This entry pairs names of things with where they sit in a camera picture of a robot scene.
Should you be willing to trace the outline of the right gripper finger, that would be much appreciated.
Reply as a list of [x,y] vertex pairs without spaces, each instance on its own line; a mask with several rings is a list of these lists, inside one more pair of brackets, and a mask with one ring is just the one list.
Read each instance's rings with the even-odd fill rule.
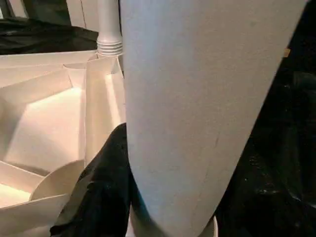
[[123,237],[130,210],[131,170],[124,123],[83,170],[50,228],[52,237]]

